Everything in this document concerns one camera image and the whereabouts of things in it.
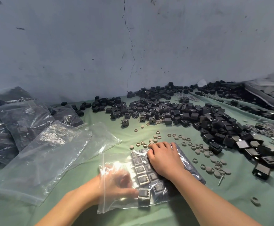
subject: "green cloth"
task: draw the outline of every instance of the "green cloth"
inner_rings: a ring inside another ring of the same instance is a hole
[[[251,118],[255,116],[245,111],[241,111],[235,107],[217,102],[213,99],[201,98],[201,101],[195,102],[196,105],[204,106],[206,102],[217,104],[225,108],[225,112],[231,117],[237,119],[241,124],[255,125],[256,121]],[[130,102],[138,100],[139,97],[126,98],[122,100],[129,105]],[[176,102],[177,97],[172,97],[171,101]],[[104,122],[109,128],[109,131],[117,138],[122,140],[122,143],[116,145],[109,151],[124,152],[129,151],[129,146],[134,145],[135,149],[137,142],[145,141],[148,143],[150,138],[157,130],[160,131],[162,137],[161,141],[172,142],[175,141],[173,137],[167,137],[167,134],[176,133],[185,137],[190,137],[193,144],[205,144],[200,136],[200,133],[193,127],[182,127],[181,125],[165,126],[165,124],[149,125],[140,123],[139,119],[131,118],[129,126],[126,128],[121,127],[121,118],[111,120],[110,115],[103,112],[93,113],[91,108],[84,111],[85,115],[83,120],[88,124],[96,122]],[[267,144],[271,139],[263,136]],[[248,161],[242,154],[236,150],[223,150],[219,154],[219,158],[224,159],[227,165],[224,168],[229,168],[232,172],[231,175],[226,175],[220,186],[217,186],[219,179],[213,175],[207,174],[206,171],[200,169],[201,164],[212,166],[213,163],[209,158],[206,158],[203,153],[196,155],[189,146],[183,147],[182,140],[176,141],[186,156],[191,161],[193,158],[198,159],[198,163],[194,164],[196,169],[200,172],[207,182],[207,186],[215,193],[219,194],[237,208],[257,220],[262,225],[274,226],[274,171],[271,172],[271,177],[266,181],[261,181],[252,175],[254,164]],[[79,165],[78,167],[68,171],[61,181],[56,185],[51,194],[45,202],[35,207],[25,204],[16,200],[0,196],[0,226],[2,225],[34,225],[36,224],[48,211],[58,203],[64,194],[73,190],[85,182],[89,181],[98,174],[99,156]],[[261,207],[254,206],[250,198],[257,197],[261,203]],[[100,225],[100,226],[128,226],[128,225],[150,225],[150,226],[168,226],[168,225],[199,225],[194,214],[192,213],[188,204],[183,198],[160,205],[151,207],[144,207],[138,209],[115,209],[105,214],[97,214],[97,206],[93,206],[82,213],[74,223],[75,226],[79,225]]]

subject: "wall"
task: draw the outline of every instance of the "wall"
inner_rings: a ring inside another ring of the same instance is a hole
[[[0,0],[0,89],[46,102],[271,72],[274,0]]]

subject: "screw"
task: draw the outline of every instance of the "screw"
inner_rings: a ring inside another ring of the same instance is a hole
[[[219,185],[221,184],[221,182],[222,182],[223,178],[224,178],[224,175],[222,175],[222,177],[221,177],[221,179],[219,180],[219,182],[218,182],[218,185],[217,185],[217,186],[219,186]]]

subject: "crack in wall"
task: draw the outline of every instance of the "crack in wall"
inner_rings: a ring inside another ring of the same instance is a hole
[[[124,2],[124,7],[123,7],[123,16],[122,16],[122,18],[124,17],[124,12],[125,12],[125,0],[123,0],[123,2]],[[130,41],[131,41],[131,44],[132,44],[132,48],[131,48],[131,55],[132,55],[132,57],[134,58],[134,64],[133,64],[133,66],[132,66],[132,69],[131,69],[131,75],[130,75],[130,77],[127,79],[127,81],[126,81],[126,84],[127,84],[127,87],[128,87],[128,80],[132,77],[132,70],[133,70],[133,68],[134,68],[134,66],[135,66],[135,57],[134,57],[134,55],[132,54],[132,50],[133,50],[133,41],[131,40],[131,31],[128,29],[128,31],[129,31],[129,39],[130,39]]]

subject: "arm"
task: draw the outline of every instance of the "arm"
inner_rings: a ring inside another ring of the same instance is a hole
[[[158,174],[177,187],[201,226],[261,225],[186,171],[174,143],[173,148],[167,142],[152,144],[149,147],[151,150],[147,155],[150,163]]]
[[[138,190],[131,188],[131,177],[126,171],[107,172],[106,193],[99,176],[79,188],[68,192],[35,226],[70,226],[78,216],[92,205],[97,205],[105,194],[106,199],[138,197]]]

